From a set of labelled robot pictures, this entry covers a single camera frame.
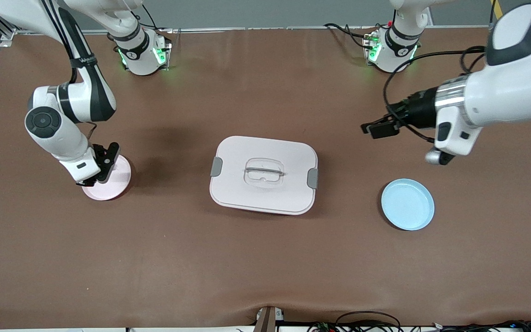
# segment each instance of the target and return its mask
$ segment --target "table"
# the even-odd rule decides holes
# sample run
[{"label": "table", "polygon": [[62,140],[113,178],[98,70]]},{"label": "table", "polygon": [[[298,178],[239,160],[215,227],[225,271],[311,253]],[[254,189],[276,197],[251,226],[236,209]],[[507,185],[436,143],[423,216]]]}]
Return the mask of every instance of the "table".
[{"label": "table", "polygon": [[[420,53],[484,44],[485,29],[426,31]],[[264,305],[287,320],[375,309],[403,324],[531,320],[531,123],[485,129],[472,154],[430,166],[408,132],[372,140],[388,74],[326,30],[181,34],[171,69],[137,77],[87,36],[118,111],[92,141],[117,141],[131,190],[95,202],[25,132],[35,87],[68,80],[61,45],[16,36],[0,50],[0,328],[224,326]],[[460,73],[420,60],[389,98]],[[83,131],[88,124],[81,125]],[[305,142],[319,156],[308,213],[224,208],[209,195],[232,135]],[[399,231],[379,211],[396,178],[423,183],[436,215]]]}]

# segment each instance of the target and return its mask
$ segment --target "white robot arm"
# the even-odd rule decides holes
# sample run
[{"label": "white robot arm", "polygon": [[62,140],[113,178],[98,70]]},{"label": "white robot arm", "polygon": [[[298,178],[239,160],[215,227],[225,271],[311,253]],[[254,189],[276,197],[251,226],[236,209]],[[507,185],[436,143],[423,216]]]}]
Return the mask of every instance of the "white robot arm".
[{"label": "white robot arm", "polygon": [[[531,120],[531,2],[506,13],[489,35],[486,66],[393,104],[401,119],[436,128],[430,164],[468,155],[483,127]],[[398,134],[398,120],[383,118],[362,129],[373,138]]]},{"label": "white robot arm", "polygon": [[[74,71],[71,82],[36,88],[28,102],[25,126],[32,139],[59,160],[75,182],[85,186],[104,183],[119,146],[112,143],[106,150],[91,145],[75,124],[108,120],[116,111],[116,100],[75,20],[56,0],[0,0],[0,15],[65,46]],[[75,71],[83,82],[75,82]]]},{"label": "white robot arm", "polygon": [[419,37],[428,24],[425,9],[453,0],[390,0],[395,8],[395,17],[388,28],[380,27],[365,41],[369,63],[380,70],[392,73],[402,63],[413,57]]},{"label": "white robot arm", "polygon": [[65,3],[109,31],[124,65],[133,74],[149,75],[168,65],[171,40],[141,27],[131,13],[142,6],[143,0],[65,0]]}]

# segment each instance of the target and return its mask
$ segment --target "plate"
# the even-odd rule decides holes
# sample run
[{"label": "plate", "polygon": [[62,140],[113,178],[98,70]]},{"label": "plate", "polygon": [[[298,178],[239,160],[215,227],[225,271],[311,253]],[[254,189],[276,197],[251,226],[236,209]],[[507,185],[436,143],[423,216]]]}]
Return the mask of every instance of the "plate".
[{"label": "plate", "polygon": [[130,183],[130,177],[130,164],[125,157],[119,155],[106,183],[97,182],[93,187],[82,187],[82,189],[87,197],[93,200],[108,201],[120,196],[125,191],[128,183]]},{"label": "plate", "polygon": [[434,198],[421,183],[408,178],[396,179],[382,191],[382,211],[396,227],[417,231],[434,217]]}]

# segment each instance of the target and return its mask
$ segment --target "blue plate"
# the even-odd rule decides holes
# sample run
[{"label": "blue plate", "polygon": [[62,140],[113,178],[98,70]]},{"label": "blue plate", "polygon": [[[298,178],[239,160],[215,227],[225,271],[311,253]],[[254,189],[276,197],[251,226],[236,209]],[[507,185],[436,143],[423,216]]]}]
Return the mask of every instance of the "blue plate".
[{"label": "blue plate", "polygon": [[396,179],[382,191],[382,211],[396,227],[417,231],[434,217],[434,198],[426,187],[408,178]]}]

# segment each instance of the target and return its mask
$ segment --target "cable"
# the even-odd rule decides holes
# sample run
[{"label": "cable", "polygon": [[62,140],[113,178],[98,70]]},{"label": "cable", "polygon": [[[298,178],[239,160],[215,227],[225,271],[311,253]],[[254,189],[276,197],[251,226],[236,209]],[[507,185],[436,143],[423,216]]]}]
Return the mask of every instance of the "cable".
[{"label": "cable", "polygon": [[493,24],[493,16],[495,16],[495,6],[497,5],[497,2],[499,0],[491,0],[493,4],[491,4],[491,17],[489,18],[489,26]]},{"label": "cable", "polygon": [[472,71],[470,71],[469,68],[466,68],[466,63],[464,63],[464,57],[466,57],[466,54],[468,54],[469,51],[478,51],[477,53],[483,53],[485,52],[485,46],[470,46],[460,56],[460,68],[464,71],[465,74],[470,74]]},{"label": "cable", "polygon": [[522,332],[531,332],[531,321],[505,321],[493,325],[471,324],[467,326],[443,326],[442,332],[491,332],[499,331],[499,328],[519,328]]},{"label": "cable", "polygon": [[363,44],[360,44],[357,40],[356,40],[356,37],[358,38],[366,38],[366,35],[361,35],[361,34],[356,34],[354,32],[352,32],[352,30],[350,30],[349,28],[349,25],[345,25],[345,28],[342,28],[340,27],[339,25],[335,24],[335,23],[327,23],[325,25],[323,25],[323,27],[334,27],[334,28],[337,28],[339,29],[339,31],[343,32],[344,34],[348,34],[352,37],[352,40],[356,43],[356,45],[362,47],[362,48],[365,48],[367,50],[371,50],[372,47],[371,46],[366,46],[366,45],[363,45]]},{"label": "cable", "polygon": [[365,310],[365,311],[352,311],[351,313],[343,314],[343,315],[339,316],[335,320],[335,324],[339,323],[339,320],[342,319],[343,317],[347,317],[347,316],[350,316],[350,315],[357,315],[357,314],[374,314],[374,315],[382,315],[382,316],[390,317],[390,318],[392,318],[392,319],[394,319],[396,321],[398,326],[401,326],[401,322],[393,315],[381,313],[380,311],[367,311],[367,310]]},{"label": "cable", "polygon": [[149,25],[149,24],[144,24],[144,23],[141,23],[141,16],[140,15],[136,15],[135,12],[133,11],[130,11],[130,13],[132,14],[132,16],[135,17],[135,19],[137,21],[139,21],[139,24],[142,25],[143,27],[147,27],[147,28],[153,28],[153,30],[161,30],[161,29],[168,29],[168,28],[160,28],[160,27],[157,27],[156,23],[154,22],[154,19],[153,19],[153,16],[151,15],[151,13],[147,10],[147,8],[145,7],[145,5],[142,5],[143,9],[145,9],[145,12],[147,13],[147,16],[149,17],[149,19],[151,20],[151,22],[153,23],[153,25]]},{"label": "cable", "polygon": [[410,130],[413,134],[419,136],[421,139],[425,140],[425,141],[428,141],[429,143],[434,143],[434,139],[433,138],[429,138],[423,134],[421,134],[419,131],[415,130],[413,127],[411,127],[409,124],[407,124],[407,122],[405,122],[403,119],[400,118],[400,116],[398,116],[396,114],[396,112],[392,109],[392,106],[390,105],[390,103],[388,102],[388,96],[386,95],[386,89],[388,88],[388,84],[391,82],[392,78],[395,77],[395,75],[398,73],[398,71],[405,67],[406,65],[410,64],[410,63],[413,63],[415,61],[417,61],[418,59],[423,59],[423,58],[427,58],[427,57],[434,57],[436,55],[457,55],[457,54],[465,54],[465,53],[479,53],[480,51],[478,50],[463,50],[463,51],[441,51],[441,52],[433,52],[433,53],[427,53],[427,54],[422,54],[422,55],[419,55],[417,57],[414,57],[412,59],[408,59],[407,61],[405,61],[404,63],[402,63],[401,65],[399,65],[395,71],[393,71],[390,76],[388,76],[388,79],[386,79],[386,82],[384,83],[384,87],[382,88],[382,97],[384,98],[384,103],[385,103],[385,106],[386,106],[386,109],[388,110],[388,112],[390,113],[390,115],[395,119],[397,120],[402,126],[405,126],[405,128],[407,128],[408,130]]},{"label": "cable", "polygon": [[[48,0],[48,2],[50,4],[50,6],[51,6],[50,9],[52,9],[52,11],[55,13],[54,17],[52,15],[52,13],[50,13],[50,9],[46,5],[46,0],[40,0],[40,2],[44,6],[44,9],[46,10],[46,12],[48,14],[49,19],[52,21],[53,26],[54,26],[55,30],[57,31],[57,34],[59,35],[59,38],[61,39],[61,43],[65,47],[65,51],[67,51],[67,55],[69,56],[69,59],[74,59],[72,51],[71,51],[71,47],[69,45],[69,40],[67,38],[67,35],[65,34],[65,30],[63,30],[63,28],[59,25],[60,20],[59,20],[59,17],[57,16],[57,13],[54,11],[54,5],[53,5],[52,0]],[[71,78],[69,80],[69,84],[75,83],[76,81],[77,81],[77,70],[75,68],[72,68],[71,69]]]},{"label": "cable", "polygon": [[[392,21],[390,21],[390,25],[391,26],[395,23],[395,19],[396,19],[396,9],[392,12]],[[382,28],[384,30],[389,30],[390,29],[390,26],[388,24],[376,23],[374,26]]]},{"label": "cable", "polygon": [[153,23],[154,28],[157,29],[157,25],[155,24],[153,17],[152,17],[151,14],[149,13],[149,11],[148,11],[147,8],[145,7],[145,5],[142,4],[142,6],[143,6],[143,9],[145,9],[145,11],[147,12],[147,15],[149,16],[149,18],[151,19],[151,23]]},{"label": "cable", "polygon": [[356,40],[356,38],[354,38],[354,34],[352,34],[352,30],[349,29],[349,26],[347,24],[345,25],[345,28],[348,30],[349,35],[352,37],[352,40],[356,43],[356,45],[364,48],[365,50],[371,50],[372,49],[372,46],[367,46],[367,45],[360,44]]},{"label": "cable", "polygon": [[474,59],[474,61],[470,64],[470,67],[468,68],[468,70],[472,71],[472,68],[474,68],[474,66],[478,63],[478,61],[482,59],[484,56],[485,54],[483,53],[479,55],[476,59]]},{"label": "cable", "polygon": [[337,28],[339,31],[343,32],[344,34],[356,36],[358,38],[364,38],[365,37],[364,35],[360,35],[360,34],[356,34],[356,33],[353,33],[353,32],[349,32],[348,30],[345,30],[344,28],[340,27],[339,25],[337,25],[335,23],[327,23],[327,24],[323,25],[323,27],[327,27],[327,28],[334,27],[334,28]]},{"label": "cable", "polygon": [[97,128],[97,124],[95,124],[94,122],[89,122],[89,121],[87,122],[87,124],[93,125],[93,128],[91,128],[91,130],[89,130],[89,134],[87,134],[87,139],[90,139],[91,135],[93,135],[93,132]]}]

